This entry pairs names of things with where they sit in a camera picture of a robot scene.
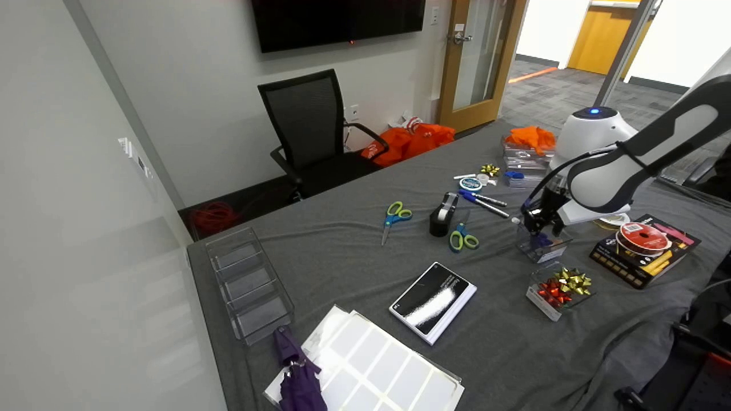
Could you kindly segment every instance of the purple cloth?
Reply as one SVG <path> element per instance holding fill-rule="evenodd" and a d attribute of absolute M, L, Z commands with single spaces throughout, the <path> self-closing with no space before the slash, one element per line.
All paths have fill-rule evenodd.
<path fill-rule="evenodd" d="M 327 411 L 320 391 L 320 367 L 305 359 L 298 342 L 293 338 L 287 329 L 276 329 L 274 348 L 278 362 L 287 366 L 286 377 L 280 382 L 280 411 Z"/>

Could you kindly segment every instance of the scissors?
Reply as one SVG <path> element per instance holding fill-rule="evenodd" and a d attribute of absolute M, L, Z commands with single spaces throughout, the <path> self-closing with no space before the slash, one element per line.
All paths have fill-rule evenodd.
<path fill-rule="evenodd" d="M 410 211 L 405 209 L 405 202 L 392 202 L 392 204 L 386 209 L 381 244 L 386 244 L 386 237 L 388 237 L 390 227 L 396 227 L 396 225 L 399 225 L 399 221 L 406 221 L 406 219 L 410 219 Z"/>
<path fill-rule="evenodd" d="M 459 253 L 461 249 L 478 249 L 479 237 L 465 230 L 465 221 L 459 221 L 457 229 L 450 234 L 450 249 Z"/>

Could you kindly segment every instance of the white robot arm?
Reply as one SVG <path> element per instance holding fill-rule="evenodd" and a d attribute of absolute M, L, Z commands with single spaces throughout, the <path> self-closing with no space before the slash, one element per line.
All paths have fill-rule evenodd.
<path fill-rule="evenodd" d="M 560 230 L 557 211 L 566 202 L 597 213 L 614 213 L 630 204 L 646 178 L 729 131 L 731 50 L 671 109 L 638 136 L 614 141 L 611 148 L 579 153 L 553 169 L 522 204 L 526 227 L 541 230 L 553 225 Z"/>

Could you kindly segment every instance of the gray table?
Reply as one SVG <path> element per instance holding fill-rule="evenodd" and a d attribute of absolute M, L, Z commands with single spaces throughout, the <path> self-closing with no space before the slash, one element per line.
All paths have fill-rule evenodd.
<path fill-rule="evenodd" d="M 455 190 L 455 173 L 501 162 L 498 141 L 506 123 L 424 153 L 408 162 L 264 214 L 217 237 L 256 235 L 282 293 L 293 301 L 293 326 L 305 338 L 338 303 L 359 310 L 390 335 L 463 380 L 459 410 L 614 410 L 619 386 L 649 382 L 665 363 L 677 323 L 731 246 L 731 214 L 649 186 L 635 196 L 632 218 L 650 213 L 677 225 L 702 244 L 646 291 L 632 291 L 589 258 L 605 235 L 597 225 L 566 230 L 566 266 L 585 267 L 597 294 L 560 323 L 549 323 L 528 299 L 534 266 L 517 249 L 517 227 L 487 211 L 471 211 L 478 251 L 453 253 L 444 237 L 426 234 L 426 214 Z M 528 188 L 488 188 L 512 213 Z M 401 198 L 414 219 L 381 240 L 383 209 Z M 190 246 L 213 349 L 229 410 L 271 410 L 263 388 L 276 374 L 269 340 L 253 348 L 230 334 L 226 308 L 213 279 L 208 246 Z M 432 260 L 440 260 L 478 286 L 478 294 L 434 345 L 417 340 L 386 306 Z"/>

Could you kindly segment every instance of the gray wall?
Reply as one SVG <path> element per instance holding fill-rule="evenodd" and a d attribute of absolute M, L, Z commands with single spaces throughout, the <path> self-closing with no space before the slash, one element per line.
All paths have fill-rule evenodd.
<path fill-rule="evenodd" d="M 224 410 L 190 237 L 75 29 L 0 2 L 0 410 Z"/>
<path fill-rule="evenodd" d="M 438 96 L 448 0 L 424 29 L 362 43 L 261 55 L 248 0 L 79 0 L 183 206 L 280 176 L 256 84 L 334 66 L 345 106 L 383 131 L 429 117 Z"/>

